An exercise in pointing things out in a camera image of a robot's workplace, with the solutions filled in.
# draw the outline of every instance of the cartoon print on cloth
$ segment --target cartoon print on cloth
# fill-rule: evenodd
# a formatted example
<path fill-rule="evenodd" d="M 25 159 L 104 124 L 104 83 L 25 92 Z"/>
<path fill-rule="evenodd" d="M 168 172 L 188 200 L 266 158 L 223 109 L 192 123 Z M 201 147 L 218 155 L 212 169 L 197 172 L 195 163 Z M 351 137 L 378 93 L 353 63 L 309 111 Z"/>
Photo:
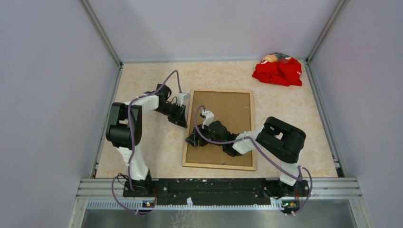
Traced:
<path fill-rule="evenodd" d="M 301 64 L 296 59 L 276 52 L 264 56 L 260 63 L 256 64 L 252 77 L 264 83 L 302 86 L 299 79 L 301 74 Z"/>

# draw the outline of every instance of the cork board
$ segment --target cork board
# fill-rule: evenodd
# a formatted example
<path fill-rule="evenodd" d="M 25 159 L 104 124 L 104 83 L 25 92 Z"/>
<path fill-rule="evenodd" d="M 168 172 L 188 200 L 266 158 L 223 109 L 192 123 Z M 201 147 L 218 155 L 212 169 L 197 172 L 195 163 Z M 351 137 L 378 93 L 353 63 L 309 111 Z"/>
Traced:
<path fill-rule="evenodd" d="M 231 133 L 243 133 L 254 130 L 253 93 L 251 91 L 231 90 L 192 90 L 188 111 L 188 137 L 194 127 L 194 116 L 200 105 L 214 113 L 214 120 L 219 120 Z M 197 124 L 203 119 L 197 117 Z M 230 170 L 256 170 L 256 152 L 251 151 L 242 156 L 231 157 L 217 145 L 192 147 L 185 143 L 182 166 L 216 168 Z"/>

